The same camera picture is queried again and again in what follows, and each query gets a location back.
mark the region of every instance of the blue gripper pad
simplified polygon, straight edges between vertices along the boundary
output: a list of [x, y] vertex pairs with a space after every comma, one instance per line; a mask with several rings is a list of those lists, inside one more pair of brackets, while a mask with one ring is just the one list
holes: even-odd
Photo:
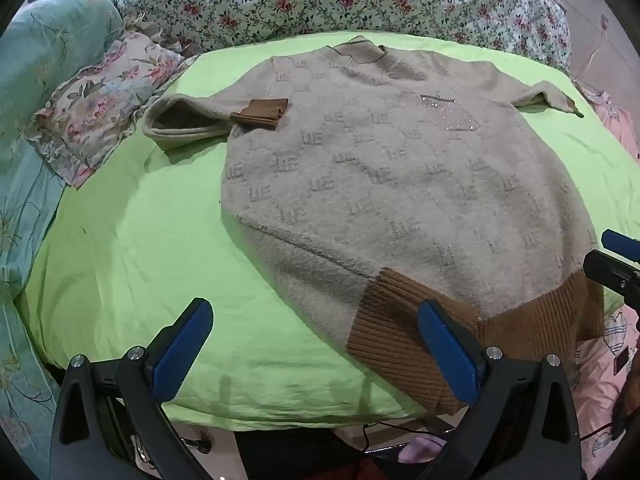
[[611, 229], [602, 233], [601, 240], [605, 249], [640, 264], [640, 241], [633, 240], [633, 238], [621, 235]]
[[184, 378], [213, 329], [213, 309], [196, 298], [171, 326], [163, 328], [148, 346], [151, 393], [156, 402], [168, 402], [178, 393]]
[[456, 399], [469, 405], [476, 402], [478, 368], [429, 301], [418, 307], [418, 330]]

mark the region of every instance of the pink fabric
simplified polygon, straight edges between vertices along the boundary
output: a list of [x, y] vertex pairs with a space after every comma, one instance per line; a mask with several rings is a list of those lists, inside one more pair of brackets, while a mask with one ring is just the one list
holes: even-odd
[[[637, 322], [636, 311], [623, 305], [605, 318], [603, 337], [585, 341], [578, 346], [578, 382], [574, 389], [574, 403], [580, 435], [587, 435], [611, 422], [611, 410], [636, 355], [639, 335]], [[628, 362], [614, 374], [616, 357], [626, 348], [629, 352]], [[582, 441], [582, 468], [590, 479], [602, 468], [622, 440], [619, 438], [612, 441], [610, 431], [607, 428]]]
[[636, 164], [640, 166], [640, 149], [636, 143], [634, 121], [628, 110], [619, 108], [611, 102], [611, 96], [606, 92], [594, 94], [579, 85], [578, 90], [587, 99], [593, 110], [598, 114], [602, 124], [631, 154]]
[[430, 462], [438, 456], [445, 444], [446, 441], [437, 436], [419, 434], [402, 448], [398, 455], [398, 462], [405, 464]]

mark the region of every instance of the sweater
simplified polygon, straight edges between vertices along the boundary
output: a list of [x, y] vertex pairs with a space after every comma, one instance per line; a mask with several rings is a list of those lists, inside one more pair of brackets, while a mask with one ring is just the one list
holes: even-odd
[[530, 104], [582, 116], [551, 83], [360, 36], [268, 59], [208, 98], [161, 98], [142, 129], [166, 150], [229, 135], [236, 242], [338, 348], [452, 413], [418, 332], [422, 301], [513, 358], [569, 365], [577, 340], [602, 333], [602, 288], [582, 272], [594, 229], [518, 112]]

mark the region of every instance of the screw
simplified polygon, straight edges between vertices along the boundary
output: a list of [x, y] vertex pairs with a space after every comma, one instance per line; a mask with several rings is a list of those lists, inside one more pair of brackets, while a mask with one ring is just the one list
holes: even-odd
[[78, 368], [79, 366], [82, 365], [82, 363], [84, 363], [84, 356], [83, 355], [77, 355], [71, 358], [71, 362], [69, 363], [73, 368]]
[[145, 349], [142, 346], [134, 346], [127, 352], [127, 357], [132, 361], [137, 361], [145, 354]]
[[489, 359], [497, 361], [498, 359], [502, 359], [502, 350], [497, 346], [489, 346], [489, 348], [486, 349], [486, 355]]
[[560, 358], [556, 354], [549, 354], [546, 356], [546, 362], [553, 367], [560, 366]]

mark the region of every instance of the sweater collar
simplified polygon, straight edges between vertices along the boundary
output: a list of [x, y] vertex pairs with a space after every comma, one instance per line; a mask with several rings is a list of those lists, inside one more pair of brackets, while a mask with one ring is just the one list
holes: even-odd
[[357, 36], [337, 46], [325, 47], [324, 52], [334, 61], [350, 65], [375, 66], [383, 71], [388, 70], [397, 61], [383, 45], [376, 46], [364, 36]]

